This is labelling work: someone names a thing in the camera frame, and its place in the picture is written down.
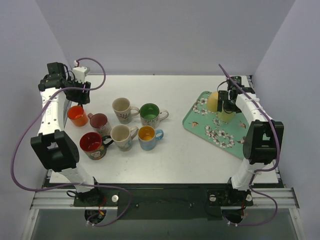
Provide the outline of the yellow mug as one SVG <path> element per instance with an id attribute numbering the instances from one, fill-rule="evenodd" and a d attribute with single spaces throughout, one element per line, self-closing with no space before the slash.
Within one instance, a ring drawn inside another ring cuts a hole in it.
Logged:
<path id="1" fill-rule="evenodd" d="M 217 91 L 212 92 L 211 95 L 207 99 L 206 107 L 207 110 L 216 113 L 218 111 L 218 96 L 219 93 Z"/>

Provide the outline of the lime green faceted mug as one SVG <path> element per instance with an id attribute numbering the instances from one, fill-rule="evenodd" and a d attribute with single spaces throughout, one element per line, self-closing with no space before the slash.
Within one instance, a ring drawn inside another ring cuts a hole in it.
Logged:
<path id="1" fill-rule="evenodd" d="M 234 117 L 235 117 L 235 112 L 233 111 L 225 111 L 224 109 L 221 112 L 217 113 L 217 117 L 220 121 L 224 123 L 229 123 Z"/>

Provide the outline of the orange mug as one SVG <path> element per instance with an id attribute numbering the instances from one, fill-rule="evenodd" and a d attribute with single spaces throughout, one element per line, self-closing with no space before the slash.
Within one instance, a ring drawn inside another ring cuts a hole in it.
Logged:
<path id="1" fill-rule="evenodd" d="M 88 117 L 80 105 L 72 106 L 67 112 L 67 117 L 77 127 L 83 127 L 88 122 Z"/>

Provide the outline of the pink patterned mug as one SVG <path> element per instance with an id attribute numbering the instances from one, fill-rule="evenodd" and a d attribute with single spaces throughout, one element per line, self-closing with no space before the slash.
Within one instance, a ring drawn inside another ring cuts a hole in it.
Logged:
<path id="1" fill-rule="evenodd" d="M 103 113 L 92 114 L 89 113 L 87 115 L 89 119 L 90 126 L 101 136 L 109 136 L 112 130 L 110 122 L 107 116 Z"/>

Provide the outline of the beige mug with red print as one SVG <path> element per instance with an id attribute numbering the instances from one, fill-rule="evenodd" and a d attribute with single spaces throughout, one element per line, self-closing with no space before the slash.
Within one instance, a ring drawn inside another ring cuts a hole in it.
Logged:
<path id="1" fill-rule="evenodd" d="M 140 109 L 131 106 L 130 101 L 125 97 L 115 99 L 112 103 L 112 109 L 119 122 L 123 125 L 129 124 L 134 116 L 140 114 Z"/>

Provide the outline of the black mug with red interior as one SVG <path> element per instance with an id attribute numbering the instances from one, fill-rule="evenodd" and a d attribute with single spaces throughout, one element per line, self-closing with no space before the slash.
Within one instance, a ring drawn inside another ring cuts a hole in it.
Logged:
<path id="1" fill-rule="evenodd" d="M 113 142 L 110 135 L 101 137 L 97 132 L 88 132 L 81 137 L 79 146 L 91 160 L 96 161 L 106 155 L 108 147 Z"/>

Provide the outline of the cream mug with sea print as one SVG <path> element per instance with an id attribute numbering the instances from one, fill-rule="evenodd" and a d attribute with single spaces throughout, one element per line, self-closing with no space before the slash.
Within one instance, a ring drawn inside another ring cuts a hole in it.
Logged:
<path id="1" fill-rule="evenodd" d="M 133 139 L 137 136 L 139 128 L 137 126 L 128 127 L 119 124 L 112 128 L 110 132 L 111 139 L 122 152 L 128 152 L 133 146 Z"/>

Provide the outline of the cream cat cartoon mug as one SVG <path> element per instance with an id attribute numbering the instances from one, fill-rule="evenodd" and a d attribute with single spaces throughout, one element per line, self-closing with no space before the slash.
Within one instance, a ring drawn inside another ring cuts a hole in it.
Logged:
<path id="1" fill-rule="evenodd" d="M 146 103 L 140 108 L 140 121 L 142 126 L 150 126 L 156 129 L 162 120 L 169 116 L 165 109 L 160 110 L 154 103 Z"/>

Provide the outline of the blue butterfly mug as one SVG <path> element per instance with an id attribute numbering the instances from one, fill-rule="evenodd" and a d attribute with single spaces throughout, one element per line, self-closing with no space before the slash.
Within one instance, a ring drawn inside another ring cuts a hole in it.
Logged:
<path id="1" fill-rule="evenodd" d="M 154 129 L 151 126 L 143 126 L 138 130 L 138 140 L 140 147 L 145 151 L 151 151 L 156 147 L 157 141 L 164 137 L 164 131 Z"/>

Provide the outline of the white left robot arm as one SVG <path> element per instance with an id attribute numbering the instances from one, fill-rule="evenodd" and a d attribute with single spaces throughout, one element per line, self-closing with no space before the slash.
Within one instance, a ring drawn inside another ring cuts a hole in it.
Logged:
<path id="1" fill-rule="evenodd" d="M 78 198 L 97 206 L 103 200 L 103 193 L 94 186 L 95 178 L 79 164 L 77 145 L 64 130 L 65 102 L 77 103 L 80 108 L 90 102 L 91 83 L 85 80 L 90 69 L 76 65 L 70 76 L 60 62 L 47 64 L 47 69 L 48 74 L 38 85 L 44 112 L 38 134 L 30 140 L 31 147 L 45 169 L 64 175 L 75 185 Z"/>

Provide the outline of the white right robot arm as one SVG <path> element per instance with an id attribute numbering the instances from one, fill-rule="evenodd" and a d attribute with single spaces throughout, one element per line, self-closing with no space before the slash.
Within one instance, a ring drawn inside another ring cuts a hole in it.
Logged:
<path id="1" fill-rule="evenodd" d="M 240 76 L 228 76 L 226 82 L 227 90 L 218 91 L 217 111 L 242 113 L 249 124 L 242 148 L 244 159 L 230 179 L 232 187 L 223 192 L 224 201 L 234 205 L 242 197 L 240 191 L 250 189 L 257 173 L 276 168 L 265 166 L 280 160 L 284 125 L 265 112 L 255 91 L 242 85 Z"/>

